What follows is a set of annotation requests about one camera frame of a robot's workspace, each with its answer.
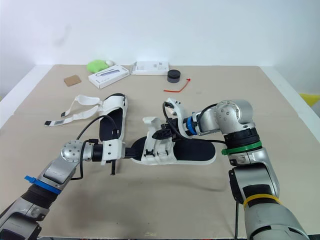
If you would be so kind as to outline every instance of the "velcro strap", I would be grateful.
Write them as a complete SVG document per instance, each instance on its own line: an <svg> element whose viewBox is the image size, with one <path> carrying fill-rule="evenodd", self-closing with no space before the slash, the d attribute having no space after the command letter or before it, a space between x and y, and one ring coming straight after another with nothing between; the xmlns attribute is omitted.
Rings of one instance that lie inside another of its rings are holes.
<svg viewBox="0 0 320 240"><path fill-rule="evenodd" d="M87 118L90 118L91 116L93 116L99 110L99 108L100 108L100 106L96 105L87 111L83 111L78 114L74 114L71 117L65 118L63 120L46 121L44 123L44 125L52 127L52 126L59 126L59 125L63 125L63 124L68 124L74 120L87 119Z"/></svg>
<svg viewBox="0 0 320 240"><path fill-rule="evenodd" d="M75 99L71 103L70 108L64 111L63 113L61 113L61 117L66 117L70 114L71 109L75 102L78 102L80 105L83 105L83 106L92 106L92 105L102 104L102 101L98 97L78 95L75 97Z"/></svg>
<svg viewBox="0 0 320 240"><path fill-rule="evenodd" d="M107 115L110 112L123 108L125 105L125 99L121 96L110 96L102 103L102 109L99 111L99 116Z"/></svg>

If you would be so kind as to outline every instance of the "red cable tie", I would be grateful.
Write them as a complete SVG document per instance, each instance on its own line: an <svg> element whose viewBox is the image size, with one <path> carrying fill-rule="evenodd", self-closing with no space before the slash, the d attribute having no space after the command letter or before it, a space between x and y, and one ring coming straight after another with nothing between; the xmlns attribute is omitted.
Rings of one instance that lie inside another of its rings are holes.
<svg viewBox="0 0 320 240"><path fill-rule="evenodd" d="M183 89L185 89L185 87L188 85L188 83L191 81L190 78L186 79L186 83L183 86L183 88L181 88L179 91L173 91L173 90L163 90L164 92L168 92L168 93L180 93Z"/></svg>

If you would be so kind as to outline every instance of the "yellow ring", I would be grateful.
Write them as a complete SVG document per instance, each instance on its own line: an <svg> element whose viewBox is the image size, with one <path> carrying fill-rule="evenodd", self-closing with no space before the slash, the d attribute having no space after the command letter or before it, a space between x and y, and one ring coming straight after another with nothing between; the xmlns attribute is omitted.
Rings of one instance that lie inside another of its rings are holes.
<svg viewBox="0 0 320 240"><path fill-rule="evenodd" d="M250 197L247 197L244 202L243 202L243 207L245 208L246 205L248 204L248 202L250 202L251 200L254 200L254 199L260 199L260 198L267 198L267 199L273 199L273 200L276 200L276 202L278 204L281 204L282 203L279 201L279 198L277 198L276 196L273 196L271 194L255 194L255 195L252 195Z"/></svg>

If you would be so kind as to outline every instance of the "green ring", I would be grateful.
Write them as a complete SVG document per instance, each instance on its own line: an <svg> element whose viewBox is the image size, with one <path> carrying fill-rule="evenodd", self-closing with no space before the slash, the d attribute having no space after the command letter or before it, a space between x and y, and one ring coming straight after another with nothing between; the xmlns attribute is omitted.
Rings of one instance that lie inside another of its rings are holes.
<svg viewBox="0 0 320 240"><path fill-rule="evenodd" d="M236 147L236 148L230 148L230 149L223 149L221 151L222 155L230 155L230 154L234 154L234 153L238 153L238 152L244 152L244 151L248 151L250 149L255 149L257 147L261 147L262 143L261 141L252 143L250 145L246 145L246 146L241 146L241 147Z"/></svg>

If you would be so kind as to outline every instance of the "yellow object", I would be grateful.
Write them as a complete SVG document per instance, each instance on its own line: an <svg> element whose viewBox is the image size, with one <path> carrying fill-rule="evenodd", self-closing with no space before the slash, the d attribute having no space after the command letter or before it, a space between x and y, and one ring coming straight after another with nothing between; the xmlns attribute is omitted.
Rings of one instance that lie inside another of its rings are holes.
<svg viewBox="0 0 320 240"><path fill-rule="evenodd" d="M250 202L251 200L253 199L261 199L261 198L267 198L267 199L273 199L273 200L276 200L277 203L279 204L282 204L280 201L279 201L279 198L277 198L276 196L273 196L271 194L255 194L255 195L252 195L250 197L247 197L244 202L243 202L243 208L246 207L247 203Z"/></svg>
<svg viewBox="0 0 320 240"><path fill-rule="evenodd" d="M320 100L320 95L300 93L300 96L310 107Z"/></svg>

